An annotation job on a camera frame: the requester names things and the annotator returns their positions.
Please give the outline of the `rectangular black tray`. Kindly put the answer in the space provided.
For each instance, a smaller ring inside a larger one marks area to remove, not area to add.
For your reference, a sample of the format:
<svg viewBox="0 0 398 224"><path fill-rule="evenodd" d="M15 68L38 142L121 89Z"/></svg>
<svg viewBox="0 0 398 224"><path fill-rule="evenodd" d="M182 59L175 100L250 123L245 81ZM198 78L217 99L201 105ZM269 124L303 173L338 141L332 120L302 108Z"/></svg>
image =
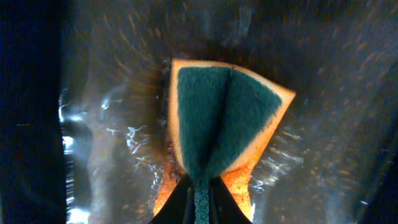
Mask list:
<svg viewBox="0 0 398 224"><path fill-rule="evenodd" d="M254 223L396 223L396 1L2 1L1 222L148 223L176 176L173 58L296 96Z"/></svg>

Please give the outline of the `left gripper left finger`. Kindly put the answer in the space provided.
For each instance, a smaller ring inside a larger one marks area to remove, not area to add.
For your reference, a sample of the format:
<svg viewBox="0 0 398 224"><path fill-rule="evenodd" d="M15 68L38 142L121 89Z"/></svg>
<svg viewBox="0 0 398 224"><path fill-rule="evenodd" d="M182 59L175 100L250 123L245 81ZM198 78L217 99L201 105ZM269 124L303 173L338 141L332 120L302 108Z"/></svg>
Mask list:
<svg viewBox="0 0 398 224"><path fill-rule="evenodd" d="M194 224L194 193L192 181L184 175L149 224Z"/></svg>

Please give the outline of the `orange green sponge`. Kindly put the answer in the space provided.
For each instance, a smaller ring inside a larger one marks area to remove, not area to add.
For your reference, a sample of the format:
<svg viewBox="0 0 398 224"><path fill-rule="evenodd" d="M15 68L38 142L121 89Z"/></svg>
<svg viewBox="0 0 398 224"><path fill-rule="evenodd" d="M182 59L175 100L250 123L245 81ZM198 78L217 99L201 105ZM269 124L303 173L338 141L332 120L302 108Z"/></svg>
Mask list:
<svg viewBox="0 0 398 224"><path fill-rule="evenodd" d="M173 59L167 124L174 161L165 166L154 216L188 175L194 223L210 223L208 189L221 177L252 222L252 172L294 98L294 91L238 65Z"/></svg>

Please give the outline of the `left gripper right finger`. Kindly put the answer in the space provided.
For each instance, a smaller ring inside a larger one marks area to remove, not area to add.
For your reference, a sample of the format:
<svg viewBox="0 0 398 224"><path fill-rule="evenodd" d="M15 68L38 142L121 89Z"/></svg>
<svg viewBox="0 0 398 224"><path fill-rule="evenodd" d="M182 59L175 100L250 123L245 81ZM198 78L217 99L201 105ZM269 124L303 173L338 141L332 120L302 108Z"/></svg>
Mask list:
<svg viewBox="0 0 398 224"><path fill-rule="evenodd" d="M210 224L252 224L235 202L221 177L210 181L208 196Z"/></svg>

